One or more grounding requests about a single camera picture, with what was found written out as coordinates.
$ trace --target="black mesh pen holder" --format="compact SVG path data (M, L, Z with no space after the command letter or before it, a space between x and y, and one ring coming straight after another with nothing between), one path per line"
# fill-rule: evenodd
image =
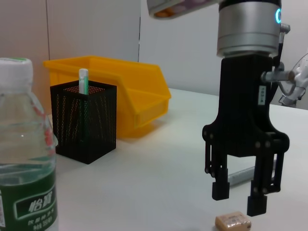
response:
M53 132L57 154L90 164L116 148L116 86L79 81L51 87Z

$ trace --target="wooden block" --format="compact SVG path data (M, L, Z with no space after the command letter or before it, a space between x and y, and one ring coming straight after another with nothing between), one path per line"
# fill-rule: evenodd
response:
M215 225L219 231L250 231L251 221L241 212L216 217Z

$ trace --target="water bottle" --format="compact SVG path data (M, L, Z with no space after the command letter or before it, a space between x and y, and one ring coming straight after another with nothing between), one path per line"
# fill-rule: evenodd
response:
M32 63L0 58L0 231L58 231L55 147Z

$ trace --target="yellow storage box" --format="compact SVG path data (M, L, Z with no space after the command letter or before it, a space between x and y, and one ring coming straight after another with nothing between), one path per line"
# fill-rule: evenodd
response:
M89 70L89 80L117 86L117 137L129 134L168 111L171 98L157 65L97 56L45 61L51 86L78 80L79 69Z

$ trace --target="pen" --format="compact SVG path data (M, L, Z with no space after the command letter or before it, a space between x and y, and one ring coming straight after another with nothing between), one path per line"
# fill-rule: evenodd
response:
M79 70L79 93L85 95L89 93L89 71L87 69Z

